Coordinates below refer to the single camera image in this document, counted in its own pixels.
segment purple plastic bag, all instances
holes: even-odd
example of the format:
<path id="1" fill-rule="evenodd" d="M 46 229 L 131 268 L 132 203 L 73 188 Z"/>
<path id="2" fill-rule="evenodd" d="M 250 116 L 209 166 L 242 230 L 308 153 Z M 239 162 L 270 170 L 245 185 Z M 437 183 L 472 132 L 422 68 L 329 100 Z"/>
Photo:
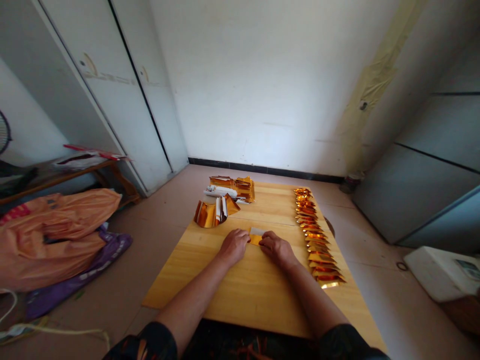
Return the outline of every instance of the purple plastic bag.
<path id="1" fill-rule="evenodd" d="M 106 245 L 98 252 L 87 270 L 62 282 L 28 293 L 26 296 L 28 321 L 49 313 L 63 300 L 97 278 L 129 248 L 133 241 L 130 235 L 108 232 L 103 225 L 99 228 L 99 235 Z"/>

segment cabinet door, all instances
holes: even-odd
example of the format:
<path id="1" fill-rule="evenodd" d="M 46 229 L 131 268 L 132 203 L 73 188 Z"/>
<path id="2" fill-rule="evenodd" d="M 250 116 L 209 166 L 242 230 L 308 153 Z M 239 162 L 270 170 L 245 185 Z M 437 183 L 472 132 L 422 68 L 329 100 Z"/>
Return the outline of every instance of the cabinet door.
<path id="1" fill-rule="evenodd" d="M 188 163 L 149 0 L 113 0 L 120 27 L 173 171 Z"/>
<path id="2" fill-rule="evenodd" d="M 397 143 L 480 171 L 480 95 L 431 96 Z"/>
<path id="3" fill-rule="evenodd" d="M 480 251 L 480 188 L 451 209 L 413 233 L 399 245 L 419 248 L 429 246 L 454 253 Z"/>
<path id="4" fill-rule="evenodd" d="M 108 1 L 41 2 L 151 194 L 172 170 Z"/>
<path id="5" fill-rule="evenodd" d="M 468 43 L 450 70 L 441 78 L 434 92 L 480 92 L 480 32 Z"/>
<path id="6" fill-rule="evenodd" d="M 393 145 L 357 188 L 353 201 L 391 243 L 422 227 L 480 185 L 480 175 Z"/>

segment folded gold paper ingot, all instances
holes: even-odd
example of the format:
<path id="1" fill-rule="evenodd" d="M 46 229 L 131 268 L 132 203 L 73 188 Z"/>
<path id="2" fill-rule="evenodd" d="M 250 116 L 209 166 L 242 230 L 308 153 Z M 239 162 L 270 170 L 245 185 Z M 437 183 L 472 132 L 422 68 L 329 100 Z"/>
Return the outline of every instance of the folded gold paper ingot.
<path id="1" fill-rule="evenodd" d="M 316 276 L 315 278 L 317 281 L 323 281 L 323 282 L 336 281 L 340 283 L 346 283 L 343 276 L 338 276 L 338 275 L 320 275 L 320 276 Z"/>
<path id="2" fill-rule="evenodd" d="M 327 271 L 322 271 L 320 268 L 313 268 L 313 272 L 311 273 L 311 275 L 314 277 L 314 278 L 319 278 L 321 277 L 321 280 L 336 280 L 335 277 L 339 278 L 339 279 L 342 279 L 343 281 L 345 281 L 345 278 L 340 274 L 340 272 L 338 270 L 332 270 L 332 269 L 326 269 Z"/>
<path id="3" fill-rule="evenodd" d="M 336 264 L 337 263 L 334 260 L 334 258 L 329 256 L 329 255 L 312 253 L 312 252 L 308 255 L 308 260 L 315 261 L 315 262 L 318 262 L 318 263 L 330 263 L 330 264 Z"/>
<path id="4" fill-rule="evenodd" d="M 326 243 L 323 243 L 323 242 L 319 242 L 319 241 L 309 241 L 307 244 L 306 244 L 307 248 L 310 248 L 310 247 L 319 247 L 319 248 L 322 248 L 322 249 L 329 249 L 328 245 Z"/>
<path id="5" fill-rule="evenodd" d="M 315 205 L 311 204 L 307 201 L 297 201 L 296 204 L 299 208 L 306 208 L 306 209 L 315 210 Z"/>
<path id="6" fill-rule="evenodd" d="M 302 231 L 303 231 L 304 233 L 310 232 L 310 233 L 313 233 L 313 234 L 324 234 L 324 231 L 320 228 L 320 226 L 318 226 L 318 227 L 315 227 L 315 226 L 312 226 L 312 225 L 310 225 L 310 226 L 305 226 L 305 227 L 302 229 Z"/>
<path id="7" fill-rule="evenodd" d="M 227 220 L 229 215 L 240 211 L 240 207 L 232 200 L 230 195 L 215 197 L 214 203 L 198 202 L 195 221 L 202 228 L 214 228 Z"/>
<path id="8" fill-rule="evenodd" d="M 306 195 L 306 194 L 311 195 L 312 194 L 312 192 L 309 189 L 304 188 L 304 187 L 300 187 L 298 189 L 295 189 L 295 190 L 293 190 L 293 192 L 297 195 Z"/>
<path id="9" fill-rule="evenodd" d="M 325 269 L 333 269 L 340 271 L 339 267 L 331 262 L 321 262 L 321 261 L 310 261 L 308 266 L 311 268 L 325 268 Z"/>
<path id="10" fill-rule="evenodd" d="M 336 281 L 336 280 L 331 280 L 331 281 L 317 280 L 316 282 L 321 286 L 322 289 L 334 288 L 342 284 L 341 281 Z"/>
<path id="11" fill-rule="evenodd" d="M 315 221 L 318 219 L 318 216 L 315 213 L 306 212 L 306 211 L 303 211 L 303 210 L 300 210 L 300 209 L 297 209 L 296 211 L 298 212 L 297 216 L 299 216 L 301 218 L 310 218 L 310 219 L 315 220 Z"/>
<path id="12" fill-rule="evenodd" d="M 236 180 L 228 176 L 210 176 L 210 185 L 235 190 L 237 198 L 244 198 L 246 203 L 255 201 L 255 183 L 247 177 L 237 177 Z"/>
<path id="13" fill-rule="evenodd" d="M 297 219 L 297 221 L 313 221 L 313 222 L 317 222 L 317 216 L 316 216 L 316 215 L 315 215 L 315 217 L 313 217 L 313 216 L 306 215 L 306 214 L 298 214 L 297 216 L 295 216 L 295 219 Z"/>
<path id="14" fill-rule="evenodd" d="M 311 241 L 314 241 L 314 242 L 320 243 L 320 244 L 325 245 L 325 246 L 330 245 L 330 242 L 326 238 L 312 238 L 312 237 L 307 236 L 305 238 L 305 241 L 307 242 L 307 244 Z"/>
<path id="15" fill-rule="evenodd" d="M 314 246 L 307 246 L 306 249 L 308 250 L 309 253 L 317 252 L 317 253 L 330 255 L 329 248 L 326 245 L 315 244 Z"/>
<path id="16" fill-rule="evenodd" d="M 312 232 L 312 231 L 307 231 L 304 234 L 306 236 L 305 240 L 313 239 L 315 241 L 320 241 L 321 243 L 330 244 L 330 242 L 327 240 L 327 237 L 323 233 L 315 233 L 315 232 Z"/>
<path id="17" fill-rule="evenodd" d="M 312 216 L 317 216 L 316 215 L 317 210 L 315 210 L 313 208 L 299 206 L 299 207 L 296 208 L 296 211 L 298 213 L 307 213 L 307 214 L 311 214 Z"/>
<path id="18" fill-rule="evenodd" d="M 311 267 L 311 269 L 313 269 L 314 272 L 329 273 L 329 274 L 333 274 L 333 273 L 340 274 L 340 270 L 338 270 L 337 268 L 315 266 L 315 267 Z"/>
<path id="19" fill-rule="evenodd" d="M 312 221 L 312 220 L 297 220 L 296 222 L 300 225 L 301 228 L 304 228 L 307 225 L 320 227 L 316 221 Z"/>

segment cable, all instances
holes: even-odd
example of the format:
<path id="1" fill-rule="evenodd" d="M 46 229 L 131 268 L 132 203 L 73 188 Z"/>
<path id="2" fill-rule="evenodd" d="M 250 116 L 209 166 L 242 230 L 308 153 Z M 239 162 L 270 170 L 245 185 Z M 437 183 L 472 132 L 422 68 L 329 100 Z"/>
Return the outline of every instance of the cable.
<path id="1" fill-rule="evenodd" d="M 14 325 L 16 326 L 21 326 L 22 328 L 27 328 L 27 329 L 33 329 L 33 330 L 38 330 L 44 333 L 51 333 L 51 334 L 58 334 L 58 335 L 84 335 L 84 334 L 93 334 L 93 333 L 101 333 L 103 337 L 105 338 L 106 342 L 106 351 L 108 352 L 110 350 L 110 337 L 109 334 L 102 329 L 91 329 L 91 330 L 62 330 L 62 329 L 54 329 L 51 327 L 42 327 L 42 326 L 36 326 L 32 324 L 17 324 Z"/>
<path id="2" fill-rule="evenodd" d="M 0 324 L 2 323 L 3 320 L 12 312 L 13 309 L 17 306 L 17 302 L 19 301 L 19 298 L 17 297 L 17 294 L 13 292 L 12 290 L 5 289 L 5 288 L 0 288 L 0 293 L 9 293 L 13 296 L 13 304 L 11 305 L 10 309 L 6 312 L 5 315 L 3 315 L 0 319 Z"/>
<path id="3" fill-rule="evenodd" d="M 18 297 L 17 294 L 7 288 L 0 288 L 0 293 L 9 293 L 13 296 L 13 304 L 11 305 L 10 309 L 6 312 L 5 315 L 3 315 L 0 319 L 0 323 L 12 312 L 13 309 L 17 306 L 18 302 Z M 28 323 L 18 323 L 13 326 L 11 326 L 7 331 L 2 331 L 1 334 L 3 336 L 18 336 L 23 332 L 23 329 L 32 329 L 32 330 L 37 330 L 41 331 L 44 333 L 50 333 L 50 334 L 58 334 L 58 335 L 84 335 L 84 334 L 93 334 L 93 333 L 101 333 L 103 337 L 105 338 L 106 342 L 106 351 L 108 352 L 110 350 L 110 337 L 109 334 L 102 329 L 91 329 L 91 330 L 62 330 L 62 329 L 54 329 L 51 327 L 45 327 L 45 326 L 37 326 L 33 324 L 28 324 Z"/>

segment hand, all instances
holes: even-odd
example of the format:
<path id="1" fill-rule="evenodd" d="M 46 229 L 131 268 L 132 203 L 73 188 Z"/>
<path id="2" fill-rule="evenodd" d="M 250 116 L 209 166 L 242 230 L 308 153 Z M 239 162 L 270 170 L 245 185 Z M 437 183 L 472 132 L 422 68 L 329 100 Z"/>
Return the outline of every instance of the hand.
<path id="1" fill-rule="evenodd" d="M 278 237 L 273 231 L 266 231 L 259 244 L 261 250 L 284 272 L 300 265 L 290 243 Z"/>
<path id="2" fill-rule="evenodd" d="M 216 257 L 222 260 L 231 268 L 238 263 L 245 254 L 245 247 L 250 241 L 250 235 L 246 230 L 235 229 L 230 231 L 221 244 L 220 251 Z"/>

